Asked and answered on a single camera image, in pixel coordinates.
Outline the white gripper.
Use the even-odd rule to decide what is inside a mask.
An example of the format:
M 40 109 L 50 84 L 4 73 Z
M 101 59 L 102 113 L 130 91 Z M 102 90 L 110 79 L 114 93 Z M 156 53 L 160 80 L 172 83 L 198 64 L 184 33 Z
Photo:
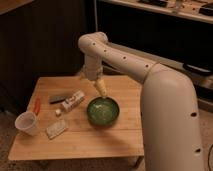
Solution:
M 106 98 L 107 90 L 106 90 L 105 82 L 103 79 L 99 79 L 102 77 L 102 75 L 103 75 L 102 67 L 91 69 L 91 68 L 88 68 L 86 65 L 84 65 L 80 72 L 80 77 L 82 79 L 88 79 L 89 81 L 95 81 L 94 87 L 99 92 L 99 94 L 101 95 L 102 98 Z

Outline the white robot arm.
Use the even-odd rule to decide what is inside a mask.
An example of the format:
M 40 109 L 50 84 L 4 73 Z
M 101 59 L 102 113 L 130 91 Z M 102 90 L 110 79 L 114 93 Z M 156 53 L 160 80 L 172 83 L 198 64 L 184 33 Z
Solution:
M 198 100 L 191 79 L 156 61 L 109 45 L 103 32 L 78 39 L 84 73 L 96 81 L 104 62 L 142 85 L 140 111 L 146 171 L 205 171 Z

